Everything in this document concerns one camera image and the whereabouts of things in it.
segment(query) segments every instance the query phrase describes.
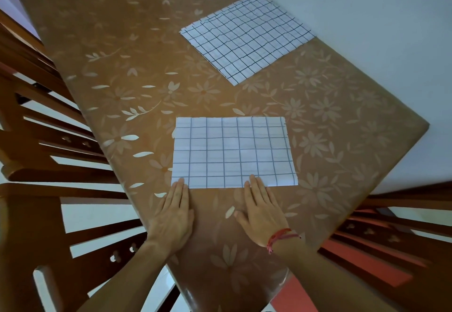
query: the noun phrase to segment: white paper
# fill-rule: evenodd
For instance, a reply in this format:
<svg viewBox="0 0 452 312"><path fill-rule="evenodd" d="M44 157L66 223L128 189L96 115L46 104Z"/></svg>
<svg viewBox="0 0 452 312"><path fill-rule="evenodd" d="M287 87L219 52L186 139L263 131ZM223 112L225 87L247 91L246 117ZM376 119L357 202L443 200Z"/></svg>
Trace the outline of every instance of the white paper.
<svg viewBox="0 0 452 312"><path fill-rule="evenodd" d="M270 0L240 0L180 34L234 86L315 37Z"/></svg>
<svg viewBox="0 0 452 312"><path fill-rule="evenodd" d="M284 117L176 119L171 182L243 187L251 174L267 186L298 184Z"/></svg>

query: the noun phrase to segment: finger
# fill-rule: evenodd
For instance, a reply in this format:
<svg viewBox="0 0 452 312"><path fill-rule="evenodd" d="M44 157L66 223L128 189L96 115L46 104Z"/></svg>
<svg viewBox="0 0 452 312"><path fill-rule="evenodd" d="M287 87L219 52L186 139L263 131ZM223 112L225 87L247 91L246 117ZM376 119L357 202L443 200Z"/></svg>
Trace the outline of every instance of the finger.
<svg viewBox="0 0 452 312"><path fill-rule="evenodd" d="M169 192L166 194L165 204L163 205L162 211L166 211L168 207L171 205L171 201L173 200L174 190L176 189L177 182L174 182L169 189Z"/></svg>
<svg viewBox="0 0 452 312"><path fill-rule="evenodd" d="M265 190L265 185L262 182L262 179L257 177L256 178L257 181L257 186L259 188L260 194L262 195L263 200L268 203L271 204L270 198L268 197L267 191Z"/></svg>
<svg viewBox="0 0 452 312"><path fill-rule="evenodd" d="M242 226L245 233L248 235L249 238L251 238L251 234L253 229L251 228L250 222L248 218L246 218L245 214L241 211L235 211L234 217L237 219L237 222Z"/></svg>
<svg viewBox="0 0 452 312"><path fill-rule="evenodd" d="M276 197L273 194L273 192L270 190L270 187L266 187L265 190L267 191L268 197L270 198L270 201L273 205L278 206L278 201L276 201Z"/></svg>
<svg viewBox="0 0 452 312"><path fill-rule="evenodd" d="M253 195L251 194L250 182L245 182L245 204L248 211L253 207L256 207L256 202L254 202Z"/></svg>
<svg viewBox="0 0 452 312"><path fill-rule="evenodd" d="M173 200L171 201L171 206L178 208L180 205L180 200L182 198L182 189L184 187L184 178L177 180L176 189L174 190Z"/></svg>
<svg viewBox="0 0 452 312"><path fill-rule="evenodd" d="M260 193L259 187L257 185L256 177L254 175L250 175L250 184L251 191L253 193L254 200L256 201L256 205L262 205L264 203L262 194Z"/></svg>
<svg viewBox="0 0 452 312"><path fill-rule="evenodd" d="M180 208L184 211L187 211L189 209L189 186L187 184L184 184L184 187L182 188L182 198L180 200Z"/></svg>
<svg viewBox="0 0 452 312"><path fill-rule="evenodd" d="M182 240L180 241L180 248L182 248L185 245L185 243L187 243L190 236L192 235L194 220L195 220L195 211L189 210L188 229L187 229L187 232L185 233L184 237L182 237Z"/></svg>
<svg viewBox="0 0 452 312"><path fill-rule="evenodd" d="M157 214L159 214L160 212L162 212L163 204L165 203L167 194L165 194L165 196L164 196L163 198L160 199L159 204L157 205L157 208L155 209L154 216L156 216Z"/></svg>

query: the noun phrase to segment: left hand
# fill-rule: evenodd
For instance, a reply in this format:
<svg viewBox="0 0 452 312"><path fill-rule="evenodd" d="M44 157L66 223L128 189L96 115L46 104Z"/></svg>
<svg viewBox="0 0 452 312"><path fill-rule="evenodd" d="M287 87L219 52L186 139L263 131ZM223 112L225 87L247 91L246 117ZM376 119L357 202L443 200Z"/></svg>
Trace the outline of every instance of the left hand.
<svg viewBox="0 0 452 312"><path fill-rule="evenodd" d="M184 178L180 178L160 201L143 246L155 246L162 256L170 257L189 239L193 220L194 211L189 210L189 187L184 184Z"/></svg>

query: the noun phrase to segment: hand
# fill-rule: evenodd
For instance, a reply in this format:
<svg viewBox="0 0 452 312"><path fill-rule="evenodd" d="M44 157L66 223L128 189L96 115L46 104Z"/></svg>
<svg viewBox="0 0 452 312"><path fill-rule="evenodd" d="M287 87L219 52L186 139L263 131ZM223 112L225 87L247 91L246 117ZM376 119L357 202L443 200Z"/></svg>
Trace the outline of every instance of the hand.
<svg viewBox="0 0 452 312"><path fill-rule="evenodd" d="M251 240L258 246L267 246L270 237L277 231L289 227L284 213L278 206L272 191L265 187L261 178L250 176L245 182L245 203L248 217L235 211L234 216Z"/></svg>
<svg viewBox="0 0 452 312"><path fill-rule="evenodd" d="M189 210L189 187L184 184L184 178L180 178L160 201L144 247L155 246L165 259L170 257L189 239L193 220L194 211Z"/></svg>

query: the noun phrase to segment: forearm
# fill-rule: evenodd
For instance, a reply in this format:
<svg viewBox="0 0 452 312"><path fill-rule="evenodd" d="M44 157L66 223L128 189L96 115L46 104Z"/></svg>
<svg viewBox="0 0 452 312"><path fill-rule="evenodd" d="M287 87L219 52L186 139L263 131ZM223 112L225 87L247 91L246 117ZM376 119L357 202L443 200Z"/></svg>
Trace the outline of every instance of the forearm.
<svg viewBox="0 0 452 312"><path fill-rule="evenodd" d="M167 255L144 243L130 261L99 289L78 312L139 312Z"/></svg>
<svg viewBox="0 0 452 312"><path fill-rule="evenodd" d="M300 281L319 311L394 311L299 238L277 241L273 249Z"/></svg>

